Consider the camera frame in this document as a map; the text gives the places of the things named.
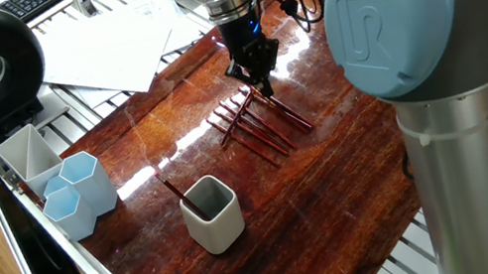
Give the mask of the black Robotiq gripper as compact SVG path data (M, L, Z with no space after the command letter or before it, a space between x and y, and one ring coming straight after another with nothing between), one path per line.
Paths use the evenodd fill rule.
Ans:
M255 11L216 28L230 56L225 75L247 85L260 84L263 96L272 96L274 91L269 77L276 67L279 41L265 40Z

